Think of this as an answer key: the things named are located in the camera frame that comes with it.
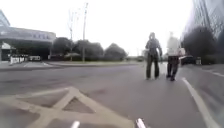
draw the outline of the road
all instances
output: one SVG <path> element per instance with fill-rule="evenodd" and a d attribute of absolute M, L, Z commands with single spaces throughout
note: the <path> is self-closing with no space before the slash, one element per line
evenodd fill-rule
<path fill-rule="evenodd" d="M 224 86 L 222 86 L 224 79 L 221 75 L 222 66 L 218 66 L 215 70 L 211 70 L 213 67 L 201 68 L 186 66 L 180 68 L 175 82 L 166 80 L 166 68 L 164 65 L 160 65 L 160 67 L 160 77 L 156 80 L 151 79 L 148 81 L 145 80 L 144 64 L 116 67 L 68 67 L 63 69 L 1 72 L 0 126 L 4 124 L 3 126 L 5 128 L 13 128 L 15 126 L 17 128 L 37 128 L 45 127 L 46 125 L 47 128 L 69 128 L 72 121 L 63 121 L 61 118 L 49 120 L 48 123 L 45 121 L 46 124 L 44 125 L 39 126 L 39 124 L 44 122 L 45 116 L 48 116 L 48 114 L 46 115 L 46 111 L 52 112 L 53 109 L 61 106 L 57 109 L 57 112 L 61 112 L 66 106 L 63 106 L 63 102 L 66 100 L 69 102 L 68 99 L 71 100 L 74 97 L 71 95 L 76 95 L 77 93 L 75 97 L 78 100 L 83 100 L 86 108 L 89 107 L 95 110 L 95 113 L 99 113 L 98 115 L 101 115 L 105 119 L 116 120 L 115 118 L 119 118 L 119 120 L 116 120 L 118 124 L 119 121 L 125 125 L 125 121 L 127 123 L 128 121 L 142 118 L 151 128 L 206 128 L 208 125 L 215 126 L 216 122 L 218 125 L 224 126 L 222 124 L 222 120 L 224 119 Z M 198 92 L 199 98 L 203 100 L 202 103 L 198 102 L 200 99 L 197 100 L 198 97 L 189 90 L 190 86 Z M 54 90 L 63 90 L 63 88 L 69 88 L 68 90 L 73 91 L 64 96 L 62 98 L 64 100 L 59 103 L 56 103 L 56 101 L 53 103 L 53 100 L 62 94 L 52 94 L 50 98 L 49 96 L 42 96 L 39 99 L 29 101 L 32 104 L 46 101 L 44 107 L 39 107 L 45 113 L 36 111 L 38 106 L 34 106 L 36 109 L 22 106 L 23 104 L 32 106 L 32 104 L 25 104 L 23 102 L 16 104 L 17 101 L 15 99 L 18 99 L 16 96 L 27 93 L 39 96 L 45 93 L 51 93 L 44 92 L 46 90 L 58 92 Z M 51 102 L 54 104 L 52 109 L 51 107 L 50 109 L 45 109 L 46 106 L 49 108 L 48 104 Z M 75 106 L 79 106 L 77 109 L 82 112 L 84 111 L 84 113 L 88 111 L 87 109 L 82 110 L 84 106 L 81 105 L 82 107 L 80 107 L 80 104 L 73 104 L 69 109 Z M 102 108 L 100 110 L 104 111 L 104 113 L 100 113 L 98 111 L 99 108 Z M 208 116 L 206 115 L 206 108 L 208 108 L 209 112 L 207 114 L 212 117 L 207 121 L 205 119 L 205 116 Z M 91 122 L 91 120 L 76 118 L 87 122 L 87 124 L 82 125 L 81 121 L 81 128 L 90 127 L 88 121 Z"/>

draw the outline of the light jacket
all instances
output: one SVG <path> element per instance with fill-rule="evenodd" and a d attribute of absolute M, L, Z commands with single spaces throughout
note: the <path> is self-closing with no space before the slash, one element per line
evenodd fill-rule
<path fill-rule="evenodd" d="M 181 50 L 180 41 L 175 37 L 170 37 L 167 43 L 168 56 L 179 56 L 180 50 Z"/>

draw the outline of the shoe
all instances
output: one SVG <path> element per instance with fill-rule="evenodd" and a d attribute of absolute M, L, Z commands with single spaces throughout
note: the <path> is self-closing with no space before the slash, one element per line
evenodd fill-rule
<path fill-rule="evenodd" d="M 166 78 L 168 79 L 168 78 L 170 78 L 171 77 L 171 75 L 166 75 Z"/>
<path fill-rule="evenodd" d="M 175 78 L 174 78 L 174 77 L 171 77 L 171 78 L 170 78 L 170 81 L 175 81 Z"/>

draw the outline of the tree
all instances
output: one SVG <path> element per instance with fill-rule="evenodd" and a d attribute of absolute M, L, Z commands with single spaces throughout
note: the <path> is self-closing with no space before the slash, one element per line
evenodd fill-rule
<path fill-rule="evenodd" d="M 119 47 L 117 44 L 112 43 L 104 53 L 105 60 L 111 60 L 111 61 L 119 61 L 123 60 L 127 56 L 124 49 Z"/>
<path fill-rule="evenodd" d="M 52 46 L 53 54 L 64 56 L 70 52 L 70 48 L 73 47 L 74 43 L 66 37 L 58 37 L 54 40 Z"/>
<path fill-rule="evenodd" d="M 88 40 L 78 40 L 73 49 L 87 60 L 99 60 L 104 53 L 100 43 L 91 43 Z"/>
<path fill-rule="evenodd" d="M 216 53 L 216 43 L 212 33 L 206 27 L 197 27 L 184 37 L 182 42 L 186 52 L 195 57 Z"/>

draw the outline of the building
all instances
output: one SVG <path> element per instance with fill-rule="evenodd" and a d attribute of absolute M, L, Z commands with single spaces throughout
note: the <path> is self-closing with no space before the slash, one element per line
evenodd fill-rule
<path fill-rule="evenodd" d="M 197 26 L 209 28 L 218 38 L 224 29 L 223 0 L 193 0 L 191 18 L 185 27 L 183 36 Z"/>
<path fill-rule="evenodd" d="M 5 17 L 2 10 L 0 10 L 0 26 L 10 26 L 8 19 Z"/>
<path fill-rule="evenodd" d="M 9 59 L 9 54 L 34 55 L 47 59 L 55 39 L 56 34 L 53 32 L 10 27 L 0 10 L 0 61 Z"/>

